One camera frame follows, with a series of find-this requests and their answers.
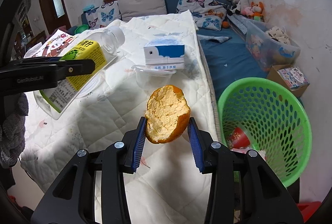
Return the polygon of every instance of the white quilted blanket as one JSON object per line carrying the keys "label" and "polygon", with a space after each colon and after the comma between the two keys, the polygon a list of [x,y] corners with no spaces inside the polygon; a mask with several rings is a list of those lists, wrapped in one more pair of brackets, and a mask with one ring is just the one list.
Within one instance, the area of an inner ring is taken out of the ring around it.
{"label": "white quilted blanket", "polygon": [[[27,93],[29,116],[21,166],[44,192],[79,149],[103,150],[137,127],[149,95],[138,87],[131,66],[144,64],[142,47],[155,38],[172,36],[185,44],[186,69],[178,70],[171,84],[183,90],[198,127],[217,140],[210,89],[191,13],[133,18],[128,23],[115,20],[112,25],[119,26],[126,36],[118,59],[103,71],[102,84],[86,97],[74,100],[59,120],[46,115],[33,93]],[[102,30],[84,31],[75,43]],[[98,173],[95,209],[96,221],[102,223],[100,176]],[[210,176],[196,168],[187,133],[168,144],[146,140],[140,167],[134,175],[126,174],[124,180],[133,224],[203,223]]]}

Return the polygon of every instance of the plastic bottle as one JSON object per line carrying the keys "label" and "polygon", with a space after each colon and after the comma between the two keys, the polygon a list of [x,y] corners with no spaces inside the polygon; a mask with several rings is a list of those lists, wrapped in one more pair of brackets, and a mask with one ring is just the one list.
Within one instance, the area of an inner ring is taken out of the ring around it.
{"label": "plastic bottle", "polygon": [[122,30],[117,26],[110,26],[103,32],[95,32],[83,41],[73,45],[61,60],[88,59],[96,64],[91,75],[67,77],[59,81],[52,89],[34,91],[34,98],[49,116],[59,119],[70,103],[88,88],[89,92],[98,85],[98,73],[109,66],[117,57],[117,49],[125,42]]}

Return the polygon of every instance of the yellow bottle label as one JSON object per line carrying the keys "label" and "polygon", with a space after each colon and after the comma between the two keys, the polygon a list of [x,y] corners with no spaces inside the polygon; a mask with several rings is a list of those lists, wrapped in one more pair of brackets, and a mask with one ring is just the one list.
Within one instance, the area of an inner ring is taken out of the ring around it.
{"label": "yellow bottle label", "polygon": [[58,82],[56,88],[40,90],[43,98],[58,112],[61,113],[75,94],[106,64],[105,56],[97,41],[83,40],[76,44],[60,60],[92,59],[95,70],[89,75],[71,76]]}
{"label": "yellow bottle label", "polygon": [[92,74],[67,77],[67,80],[76,91],[79,91],[87,81],[107,63],[99,43],[93,40],[81,41],[61,57],[61,60],[73,59],[92,59],[96,64],[96,68]]}

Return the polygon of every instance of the red object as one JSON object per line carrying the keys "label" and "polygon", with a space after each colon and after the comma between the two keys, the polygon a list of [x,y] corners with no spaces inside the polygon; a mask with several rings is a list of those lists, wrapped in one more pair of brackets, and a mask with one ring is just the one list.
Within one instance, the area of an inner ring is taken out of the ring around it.
{"label": "red object", "polygon": [[22,209],[21,206],[19,206],[16,202],[16,198],[14,196],[8,196],[13,204],[15,204],[19,209]]}
{"label": "red object", "polygon": [[320,201],[308,202],[308,203],[298,203],[297,206],[301,211],[304,222],[306,222],[314,212],[320,207]]}
{"label": "red object", "polygon": [[233,130],[231,136],[226,140],[229,149],[241,149],[250,145],[250,141],[245,132],[246,129],[242,129],[242,127],[236,127],[235,130]]}

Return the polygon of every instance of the blue and white carton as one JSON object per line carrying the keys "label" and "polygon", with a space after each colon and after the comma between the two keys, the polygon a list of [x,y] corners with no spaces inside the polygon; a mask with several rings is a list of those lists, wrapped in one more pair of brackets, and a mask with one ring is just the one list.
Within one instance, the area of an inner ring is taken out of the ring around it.
{"label": "blue and white carton", "polygon": [[155,69],[184,69],[185,46],[177,39],[154,39],[144,46],[145,63]]}

